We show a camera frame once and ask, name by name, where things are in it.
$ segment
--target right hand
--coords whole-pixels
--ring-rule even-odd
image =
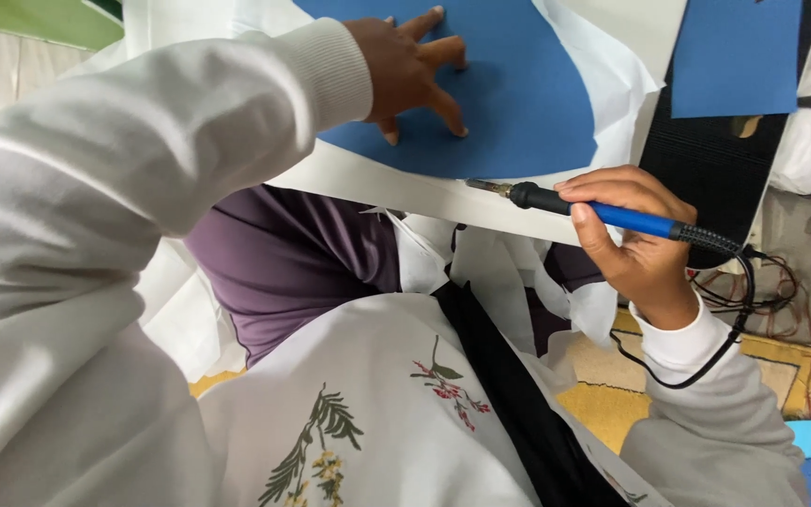
[[[625,165],[599,169],[553,187],[571,206],[580,245],[610,285],[632,301],[659,329],[681,329],[699,314],[696,294],[685,276],[690,245],[625,231],[617,246],[586,201],[627,207],[696,223],[696,209],[678,199],[646,171]]]
[[[366,122],[377,123],[389,144],[399,142],[396,115],[412,108],[429,107],[446,122],[458,137],[467,135],[461,110],[455,99],[434,82],[436,70],[443,64],[465,69],[465,42],[454,35],[419,44],[418,40],[444,20],[444,8],[436,6],[427,13],[394,27],[386,21],[362,18],[346,21],[365,56],[374,105]]]

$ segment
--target person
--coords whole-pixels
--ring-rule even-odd
[[[446,286],[439,304],[349,300],[199,400],[141,332],[132,288],[159,238],[291,167],[316,132],[428,106],[465,133],[414,36],[442,17],[177,44],[0,114],[0,505],[807,503],[802,454],[737,346],[687,389],[648,382],[650,416],[619,457],[548,396],[533,358],[501,353],[502,375],[467,359],[477,343],[463,331],[484,321],[453,309],[470,305],[467,287]],[[633,302],[652,370],[688,377],[728,328],[684,281],[687,248],[616,246],[582,202],[694,211],[630,167],[557,190],[580,203],[582,247]],[[521,411],[541,400],[546,413]]]

